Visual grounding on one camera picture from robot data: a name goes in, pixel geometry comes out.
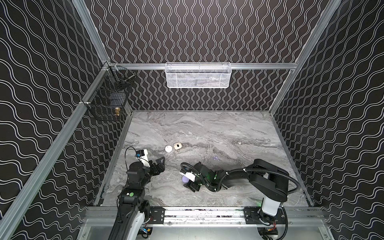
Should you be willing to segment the purple round charging case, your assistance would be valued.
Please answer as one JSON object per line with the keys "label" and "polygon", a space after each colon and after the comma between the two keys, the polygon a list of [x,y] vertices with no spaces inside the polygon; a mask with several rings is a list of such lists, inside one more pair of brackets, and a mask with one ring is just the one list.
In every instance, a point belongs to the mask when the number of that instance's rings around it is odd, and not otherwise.
{"label": "purple round charging case", "polygon": [[188,179],[186,176],[182,176],[182,182],[184,184],[188,183],[190,181],[190,179]]}

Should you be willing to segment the white round charging case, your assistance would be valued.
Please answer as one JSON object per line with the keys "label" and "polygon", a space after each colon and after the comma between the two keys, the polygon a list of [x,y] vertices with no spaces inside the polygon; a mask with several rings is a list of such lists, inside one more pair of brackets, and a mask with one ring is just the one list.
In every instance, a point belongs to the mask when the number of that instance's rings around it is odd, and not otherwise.
{"label": "white round charging case", "polygon": [[166,147],[165,147],[165,151],[166,151],[167,153],[171,153],[171,152],[173,151],[173,146],[171,146],[171,145],[166,146]]}

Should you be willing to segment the beige earbud charging case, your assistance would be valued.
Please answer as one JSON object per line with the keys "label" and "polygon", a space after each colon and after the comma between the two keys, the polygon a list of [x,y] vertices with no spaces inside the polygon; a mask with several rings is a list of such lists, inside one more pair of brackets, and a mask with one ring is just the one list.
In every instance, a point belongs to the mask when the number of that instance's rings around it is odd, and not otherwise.
{"label": "beige earbud charging case", "polygon": [[177,151],[177,150],[180,150],[181,148],[183,147],[182,143],[175,143],[174,144],[174,149]]}

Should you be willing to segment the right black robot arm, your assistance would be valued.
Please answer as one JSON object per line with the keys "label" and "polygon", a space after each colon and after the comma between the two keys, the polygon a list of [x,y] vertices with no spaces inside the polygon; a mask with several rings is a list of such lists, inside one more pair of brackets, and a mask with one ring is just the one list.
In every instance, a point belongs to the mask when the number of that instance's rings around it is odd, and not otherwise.
{"label": "right black robot arm", "polygon": [[288,195],[301,189],[300,183],[287,171],[262,159],[255,159],[245,168],[228,171],[213,171],[201,162],[195,165],[183,162],[180,173],[189,180],[184,187],[192,192],[205,186],[210,192],[218,193],[248,182],[264,195],[260,210],[263,217],[275,217],[280,206],[288,200]]}

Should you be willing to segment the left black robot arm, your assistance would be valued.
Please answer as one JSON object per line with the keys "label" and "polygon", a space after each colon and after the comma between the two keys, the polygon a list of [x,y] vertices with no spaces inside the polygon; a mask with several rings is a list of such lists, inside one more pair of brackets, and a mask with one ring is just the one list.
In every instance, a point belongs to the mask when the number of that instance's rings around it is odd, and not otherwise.
{"label": "left black robot arm", "polygon": [[109,235],[110,240],[135,240],[142,225],[150,220],[151,207],[145,200],[145,186],[153,176],[165,171],[165,157],[146,167],[142,162],[130,164],[127,182],[117,198],[118,213]]}

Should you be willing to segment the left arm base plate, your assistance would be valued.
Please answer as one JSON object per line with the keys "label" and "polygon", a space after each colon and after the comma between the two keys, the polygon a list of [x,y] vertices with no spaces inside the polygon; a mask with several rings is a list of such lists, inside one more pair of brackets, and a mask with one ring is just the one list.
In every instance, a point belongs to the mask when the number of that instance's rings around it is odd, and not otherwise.
{"label": "left arm base plate", "polygon": [[162,207],[151,207],[149,225],[162,225],[165,218],[165,208]]}

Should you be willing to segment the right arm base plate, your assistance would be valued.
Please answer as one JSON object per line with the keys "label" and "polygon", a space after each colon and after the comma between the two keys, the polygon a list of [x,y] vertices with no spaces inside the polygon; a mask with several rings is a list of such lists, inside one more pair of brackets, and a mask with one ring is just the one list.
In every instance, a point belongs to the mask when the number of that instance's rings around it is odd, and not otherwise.
{"label": "right arm base plate", "polygon": [[244,217],[247,225],[272,226],[274,224],[283,225],[287,222],[286,213],[282,207],[278,208],[275,216],[265,214],[261,207],[244,208]]}

